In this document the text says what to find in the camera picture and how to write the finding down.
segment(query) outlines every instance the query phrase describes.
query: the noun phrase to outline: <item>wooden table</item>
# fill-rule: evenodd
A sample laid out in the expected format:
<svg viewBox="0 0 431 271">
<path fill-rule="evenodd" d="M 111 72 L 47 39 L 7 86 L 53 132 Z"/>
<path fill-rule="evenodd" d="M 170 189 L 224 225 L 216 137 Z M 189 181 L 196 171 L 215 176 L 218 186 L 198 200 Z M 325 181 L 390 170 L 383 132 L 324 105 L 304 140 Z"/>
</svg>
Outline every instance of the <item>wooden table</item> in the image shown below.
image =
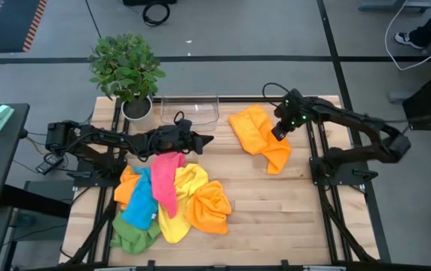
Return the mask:
<svg viewBox="0 0 431 271">
<path fill-rule="evenodd" d="M 321 97 L 340 106 L 337 96 Z M 215 139 L 203 149 L 203 155 L 190 153 L 186 157 L 187 163 L 199 163 L 208 172 L 210 181 L 222 183 L 233 209 L 228 217 L 229 233 L 213 235 L 192 227 L 180 243 L 169 244 L 160 235 L 150 249 L 136 256 L 120 248 L 112 248 L 109 266 L 146 266 L 148 260 L 155 260 L 157 266 L 279 265 L 282 259 L 289 260 L 290 264 L 331 262 L 319 196 L 311 181 L 306 129 L 300 128 L 288 134 L 291 157 L 279 175 L 268 175 L 267 160 L 262 155 L 246 153 L 228 122 L 230 115 L 250 105 L 221 103 L 217 128 L 212 132 L 200 132 L 213 135 Z M 274 107 L 260 105 L 273 116 Z M 99 97 L 92 125 L 110 129 L 114 107 L 115 102 Z M 161 125 L 160 105 L 154 106 L 154 116 L 155 125 Z M 121 117 L 118 131 L 122 130 L 122 124 Z M 346 127 L 334 123 L 326 123 L 325 126 L 330 147 L 350 148 Z M 130 125 L 129 134 L 135 132 L 135 127 Z M 319 139 L 316 140 L 321 154 Z M 98 151 L 105 149 L 97 146 Z M 132 166 L 148 166 L 150 162 L 144 165 L 134 156 L 127 158 Z M 378 258 L 363 194 L 348 186 L 339 187 L 339 192 L 348 229 L 371 256 Z M 63 243 L 65 253 L 74 254 L 91 231 L 98 194 L 99 188 L 92 187 L 73 205 Z M 99 235 L 95 261 L 102 258 L 105 231 L 106 226 Z M 343 259 L 339 234 L 335 234 L 335 239 L 338 256 Z M 60 256 L 60 262 L 67 260 L 67 257 Z"/>
</svg>

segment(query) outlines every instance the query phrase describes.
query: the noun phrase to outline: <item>concrete floor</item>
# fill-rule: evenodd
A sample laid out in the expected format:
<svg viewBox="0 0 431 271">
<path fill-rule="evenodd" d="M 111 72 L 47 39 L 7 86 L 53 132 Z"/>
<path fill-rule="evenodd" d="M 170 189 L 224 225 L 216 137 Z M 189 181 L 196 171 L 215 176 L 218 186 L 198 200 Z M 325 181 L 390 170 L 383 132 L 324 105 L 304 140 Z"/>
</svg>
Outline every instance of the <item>concrete floor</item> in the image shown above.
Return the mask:
<svg viewBox="0 0 431 271">
<path fill-rule="evenodd" d="M 394 13 L 361 13 L 358 0 L 324 2 L 340 56 L 386 55 L 384 31 Z M 155 28 L 144 25 L 141 17 L 115 0 L 88 3 L 102 36 L 141 33 L 158 56 L 330 55 L 313 0 L 180 0 L 173 5 L 167 23 Z M 423 16 L 404 13 L 394 31 L 411 30 L 429 16 L 431 10 Z M 84 0 L 48 1 L 32 49 L 0 57 L 86 57 L 97 37 Z M 389 43 L 395 55 L 421 55 L 393 40 Z M 431 78 L 431 63 L 408 72 L 398 72 L 390 62 L 342 66 L 354 110 L 386 119 L 404 117 L 401 107 L 387 102 L 388 92 L 416 91 Z M 167 73 L 159 83 L 164 95 L 258 95 L 268 81 L 296 87 L 307 95 L 340 95 L 331 62 L 165 62 L 162 69 Z M 46 123 L 52 121 L 83 121 L 95 98 L 101 96 L 88 82 L 90 77 L 88 64 L 0 65 L 0 103 L 29 103 L 26 128 L 31 132 L 44 132 Z M 431 132 L 408 134 L 413 147 L 401 163 L 369 165 L 380 173 L 374 189 L 392 261 L 431 265 Z M 41 162 L 26 141 L 21 141 L 15 159 L 32 168 Z M 69 167 L 75 167 L 73 159 Z M 63 178 L 60 173 L 41 177 L 14 164 L 8 183 L 22 187 L 26 180 Z M 53 266 L 60 244 L 20 243 L 14 264 L 22 268 Z"/>
</svg>

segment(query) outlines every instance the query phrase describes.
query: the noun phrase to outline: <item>white shoe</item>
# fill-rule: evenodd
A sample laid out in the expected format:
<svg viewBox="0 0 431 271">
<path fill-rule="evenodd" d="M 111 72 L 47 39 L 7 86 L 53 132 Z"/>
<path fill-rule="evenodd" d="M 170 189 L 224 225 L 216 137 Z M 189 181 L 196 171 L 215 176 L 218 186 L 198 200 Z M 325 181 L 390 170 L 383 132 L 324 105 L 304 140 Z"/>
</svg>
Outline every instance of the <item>white shoe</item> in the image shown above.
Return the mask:
<svg viewBox="0 0 431 271">
<path fill-rule="evenodd" d="M 418 46 L 410 41 L 410 36 L 408 33 L 399 32 L 395 34 L 395 41 L 399 44 L 410 45 L 417 50 L 425 49 L 425 47 Z"/>
</svg>

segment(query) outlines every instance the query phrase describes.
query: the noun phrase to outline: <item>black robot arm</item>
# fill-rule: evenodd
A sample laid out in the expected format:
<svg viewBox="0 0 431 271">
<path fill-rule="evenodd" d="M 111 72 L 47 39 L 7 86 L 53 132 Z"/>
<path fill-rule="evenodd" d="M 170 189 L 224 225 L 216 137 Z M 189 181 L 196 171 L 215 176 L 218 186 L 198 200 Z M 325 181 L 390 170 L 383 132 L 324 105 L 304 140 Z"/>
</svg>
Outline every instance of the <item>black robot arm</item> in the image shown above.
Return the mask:
<svg viewBox="0 0 431 271">
<path fill-rule="evenodd" d="M 280 122 L 272 132 L 278 140 L 286 137 L 308 121 L 322 123 L 330 121 L 365 133 L 371 144 L 349 150 L 330 148 L 322 158 L 325 164 L 337 169 L 343 163 L 379 160 L 382 163 L 397 163 L 411 147 L 410 141 L 396 128 L 384 120 L 336 108 L 331 102 L 318 97 L 303 97 L 296 89 L 283 97 L 283 102 L 274 110 Z M 387 134 L 382 139 L 381 132 Z"/>
<path fill-rule="evenodd" d="M 65 153 L 72 154 L 91 163 L 95 170 L 109 172 L 113 177 L 118 177 L 126 163 L 113 163 L 111 155 L 94 150 L 90 144 L 129 151 L 142 162 L 153 154 L 174 151 L 183 154 L 195 151 L 202 154 L 203 146 L 214 137 L 190 131 L 191 125 L 191 121 L 182 117 L 181 120 L 175 121 L 175 125 L 159 126 L 148 132 L 127 135 L 67 120 L 48 124 L 45 147 L 51 153 L 60 156 Z"/>
</svg>

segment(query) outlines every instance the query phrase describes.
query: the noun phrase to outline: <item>microfiber cloth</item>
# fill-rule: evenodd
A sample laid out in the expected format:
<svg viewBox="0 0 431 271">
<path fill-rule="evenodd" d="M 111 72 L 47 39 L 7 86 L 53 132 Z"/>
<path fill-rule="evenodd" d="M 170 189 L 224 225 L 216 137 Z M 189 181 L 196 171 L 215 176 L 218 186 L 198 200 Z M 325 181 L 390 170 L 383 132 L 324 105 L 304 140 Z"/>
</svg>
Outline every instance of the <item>microfiber cloth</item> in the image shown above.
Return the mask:
<svg viewBox="0 0 431 271">
<path fill-rule="evenodd" d="M 158 203 L 167 210 L 169 218 L 177 214 L 177 196 L 173 182 L 176 169 L 183 166 L 185 156 L 176 152 L 158 155 L 150 165 L 152 193 Z"/>
<path fill-rule="evenodd" d="M 114 195 L 114 201 L 120 203 L 120 208 L 122 210 L 125 210 L 127 207 L 139 178 L 140 175 L 136 175 L 131 166 L 127 166 L 122 172 L 120 184 L 115 188 Z"/>
<path fill-rule="evenodd" d="M 177 214 L 169 218 L 168 211 L 159 206 L 158 223 L 160 230 L 169 243 L 176 244 L 187 235 L 191 225 L 185 219 L 185 207 L 190 196 L 209 181 L 207 172 L 199 165 L 188 164 L 185 168 L 176 169 L 174 185 L 177 192 Z"/>
<path fill-rule="evenodd" d="M 205 233 L 226 234 L 227 216 L 231 213 L 231 204 L 224 195 L 221 183 L 211 181 L 197 189 L 189 199 L 185 219 Z"/>
<path fill-rule="evenodd" d="M 148 230 L 139 230 L 122 219 L 122 212 L 117 213 L 112 225 L 115 233 L 110 246 L 122 247 L 125 252 L 134 255 L 150 248 L 160 234 L 158 222 L 152 221 Z"/>
<path fill-rule="evenodd" d="M 271 132 L 273 125 L 266 111 L 253 105 L 250 108 L 229 117 L 240 144 L 248 153 L 262 154 L 268 160 L 268 174 L 279 174 L 291 154 L 287 139 L 278 142 Z"/>
<path fill-rule="evenodd" d="M 157 201 L 152 196 L 150 169 L 136 167 L 135 173 L 140 174 L 140 179 L 122 218 L 140 230 L 147 230 L 157 215 Z"/>
</svg>

